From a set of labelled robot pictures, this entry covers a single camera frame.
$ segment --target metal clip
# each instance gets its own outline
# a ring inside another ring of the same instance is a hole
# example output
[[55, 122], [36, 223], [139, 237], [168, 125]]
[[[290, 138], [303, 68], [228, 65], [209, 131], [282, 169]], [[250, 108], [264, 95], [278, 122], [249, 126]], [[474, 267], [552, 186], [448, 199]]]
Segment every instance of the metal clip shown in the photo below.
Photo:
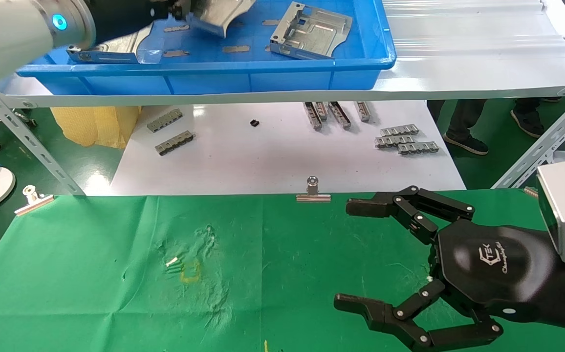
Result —
[[43, 194], [37, 194], [37, 192], [35, 192], [34, 185], [28, 185], [24, 187], [22, 194], [26, 196], [28, 204], [22, 208], [19, 208], [18, 210], [15, 210], [15, 215], [17, 216], [23, 216], [24, 214], [32, 212], [39, 207], [43, 207], [44, 205], [54, 200], [54, 196], [52, 194], [47, 196], [44, 196]]
[[298, 203], [330, 203], [330, 194], [320, 194], [318, 183], [320, 181], [315, 176], [310, 176], [306, 180], [306, 194], [297, 194], [296, 201]]
[[361, 122], [369, 122], [371, 118], [371, 113], [369, 111], [369, 107], [367, 106], [366, 102], [354, 102], [354, 106], [356, 107], [356, 112], [359, 113], [359, 117], [361, 118]]

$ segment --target metal bracket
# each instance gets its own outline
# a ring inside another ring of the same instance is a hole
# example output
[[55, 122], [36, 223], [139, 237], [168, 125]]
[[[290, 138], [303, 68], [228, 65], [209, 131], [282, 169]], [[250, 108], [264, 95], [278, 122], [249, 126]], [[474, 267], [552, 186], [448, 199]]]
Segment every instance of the metal bracket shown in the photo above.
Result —
[[151, 30], [152, 25], [88, 50], [70, 45], [66, 51], [72, 61], [78, 63], [139, 63], [137, 49], [139, 44], [150, 35]]
[[[304, 13], [305, 8], [311, 13]], [[351, 27], [350, 16], [293, 1], [269, 39], [269, 48], [296, 59], [332, 59]]]
[[18, 210], [15, 210], [15, 215], [17, 216], [28, 214], [29, 212], [32, 212], [37, 208], [41, 208], [54, 200], [54, 196], [52, 194], [49, 194], [47, 196], [44, 196], [43, 194], [37, 194], [34, 185], [28, 185], [24, 187], [22, 194], [26, 196], [28, 204], [19, 208]]
[[320, 194], [318, 183], [320, 183], [318, 178], [310, 176], [306, 180], [306, 194], [297, 194], [296, 201], [298, 203], [330, 203], [330, 194]]

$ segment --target white table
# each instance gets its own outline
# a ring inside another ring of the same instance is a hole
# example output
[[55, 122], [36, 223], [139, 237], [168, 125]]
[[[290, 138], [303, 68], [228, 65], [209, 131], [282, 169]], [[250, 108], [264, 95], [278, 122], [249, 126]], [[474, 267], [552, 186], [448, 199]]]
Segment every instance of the white table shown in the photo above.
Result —
[[[342, 102], [352, 121], [343, 130], [330, 116], [312, 129], [302, 103], [146, 107], [126, 146], [110, 187], [116, 196], [303, 193], [308, 176], [320, 192], [376, 192], [417, 185], [464, 189], [425, 102], [370, 102], [372, 120], [360, 122], [354, 104]], [[146, 123], [175, 108], [184, 116], [157, 133]], [[261, 122], [252, 127], [250, 121]], [[419, 142], [434, 141], [435, 154], [399, 155], [379, 150], [384, 127], [415, 123]], [[165, 156], [154, 147], [189, 130], [196, 138]]]

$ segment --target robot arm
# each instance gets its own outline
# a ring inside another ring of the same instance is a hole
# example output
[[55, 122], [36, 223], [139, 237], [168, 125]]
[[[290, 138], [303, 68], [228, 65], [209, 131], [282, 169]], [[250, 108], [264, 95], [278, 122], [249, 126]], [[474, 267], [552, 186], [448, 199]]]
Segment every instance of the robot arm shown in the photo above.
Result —
[[183, 0], [0, 0], [0, 80], [55, 47], [88, 49], [170, 14]]

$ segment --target green tablecloth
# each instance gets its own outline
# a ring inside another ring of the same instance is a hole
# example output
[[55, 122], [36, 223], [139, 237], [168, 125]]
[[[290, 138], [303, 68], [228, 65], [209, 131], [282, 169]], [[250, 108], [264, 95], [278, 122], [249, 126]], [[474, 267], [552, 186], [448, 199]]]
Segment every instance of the green tablecloth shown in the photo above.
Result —
[[[477, 223], [543, 228], [518, 190], [445, 194]], [[370, 195], [58, 197], [0, 241], [0, 352], [405, 351], [332, 298], [400, 303], [426, 283], [428, 247], [393, 219], [347, 216], [350, 196]], [[478, 351], [565, 352], [564, 329], [500, 321]], [[417, 322], [468, 319], [439, 301]]]

